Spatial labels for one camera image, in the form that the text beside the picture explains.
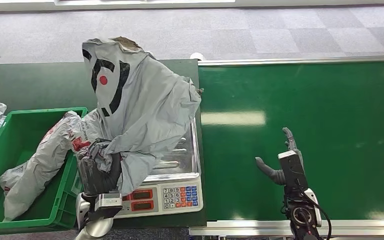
robotic hand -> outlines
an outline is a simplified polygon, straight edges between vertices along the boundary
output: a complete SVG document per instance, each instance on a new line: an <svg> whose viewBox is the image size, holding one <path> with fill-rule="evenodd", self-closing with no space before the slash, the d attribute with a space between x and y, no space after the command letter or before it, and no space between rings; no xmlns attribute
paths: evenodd
<svg viewBox="0 0 384 240"><path fill-rule="evenodd" d="M100 171L97 162L102 161L101 151L110 141L98 138L90 146L77 153L77 165L84 192L76 199L77 226L80 231L76 240L97 240L113 226L114 216L123 208L122 195L110 193L116 189L122 173L120 154L112 155L109 172Z"/></svg>
<svg viewBox="0 0 384 240"><path fill-rule="evenodd" d="M308 187L303 157L297 148L292 132L287 127L282 130L288 140L285 144L289 150L277 156L282 169L272 169L260 157L255 158L256 164L275 184L284 186L282 213L290 220L294 238L296 240L323 240L317 231L317 227L322 226L321 211L329 225L326 239L329 240L332 234L331 221L320 208L314 192Z"/></svg>

black stripe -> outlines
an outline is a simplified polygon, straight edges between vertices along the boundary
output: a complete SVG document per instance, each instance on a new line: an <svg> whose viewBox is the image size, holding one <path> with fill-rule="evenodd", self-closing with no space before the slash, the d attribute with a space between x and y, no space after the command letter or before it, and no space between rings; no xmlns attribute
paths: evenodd
<svg viewBox="0 0 384 240"><path fill-rule="evenodd" d="M120 77L118 80L117 90L115 91L114 98L109 104L109 109L111 109L111 113L113 114L120 106L120 101L122 100L122 91L123 87L126 84L127 78L129 77L130 72L130 64L120 62Z"/></svg>
<svg viewBox="0 0 384 240"><path fill-rule="evenodd" d="M103 60L103 59L97 59L95 62L95 65L92 69L92 78L90 80L92 84L93 91L97 91L97 84L98 84L98 73L101 70L101 67L104 67L106 69L109 69L111 72L114 72L114 68L116 67L112 62Z"/></svg>
<svg viewBox="0 0 384 240"><path fill-rule="evenodd" d="M87 60L90 61L92 58L92 55L88 51L86 51L84 49L82 49L82 50L83 50L83 57L87 58Z"/></svg>
<svg viewBox="0 0 384 240"><path fill-rule="evenodd" d="M101 107L100 109L102 110L103 115L104 115L105 117L109 117L109 116L110 116L110 114L107 112L107 110L105 109L105 107Z"/></svg>

red dot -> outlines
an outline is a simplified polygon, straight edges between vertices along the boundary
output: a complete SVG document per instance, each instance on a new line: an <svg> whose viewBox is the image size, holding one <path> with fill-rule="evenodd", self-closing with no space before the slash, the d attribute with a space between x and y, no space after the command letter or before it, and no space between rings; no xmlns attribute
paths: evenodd
<svg viewBox="0 0 384 240"><path fill-rule="evenodd" d="M102 85L106 85L108 83L108 79L106 76L100 76L99 81Z"/></svg>

gray carpet floor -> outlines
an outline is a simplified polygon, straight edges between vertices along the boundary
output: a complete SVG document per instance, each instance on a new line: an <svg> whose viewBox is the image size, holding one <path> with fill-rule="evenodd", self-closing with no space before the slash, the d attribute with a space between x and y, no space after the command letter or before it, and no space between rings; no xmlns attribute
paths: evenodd
<svg viewBox="0 0 384 240"><path fill-rule="evenodd" d="M125 36L158 59L384 55L384 6L0 13L0 64L83 61L81 44ZM186 240L186 228L112 230L106 239ZM75 230L0 236L73 239Z"/></svg>

green table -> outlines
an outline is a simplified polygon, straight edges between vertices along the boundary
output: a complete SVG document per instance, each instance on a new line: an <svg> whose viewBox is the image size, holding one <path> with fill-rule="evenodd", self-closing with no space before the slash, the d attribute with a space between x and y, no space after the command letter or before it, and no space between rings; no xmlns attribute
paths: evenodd
<svg viewBox="0 0 384 240"><path fill-rule="evenodd" d="M199 86L197 60L161 62L173 72L190 77L194 84ZM83 62L0 64L0 102L7 104L7 113L14 110L65 107L87 107L93 110L97 106L97 99ZM199 117L196 118L196 123L200 125ZM200 140L201 129L197 130ZM204 181L203 169L201 180ZM203 210L198 212L116 219L113 228L167 228L205 224L204 205Z"/></svg>
<svg viewBox="0 0 384 240"><path fill-rule="evenodd" d="M167 66L182 74L178 63ZM82 63L0 65L0 101L13 110L93 109L83 71ZM283 188L254 160L260 156L279 167L287 126L302 151L309 185L333 220L333 234L384 236L384 57L201 61L198 73L206 212L203 218L168 215L133 225L201 220L195 226L206 226L191 227L192 235L290 236L280 213ZM325 222L319 231L326 234Z"/></svg>

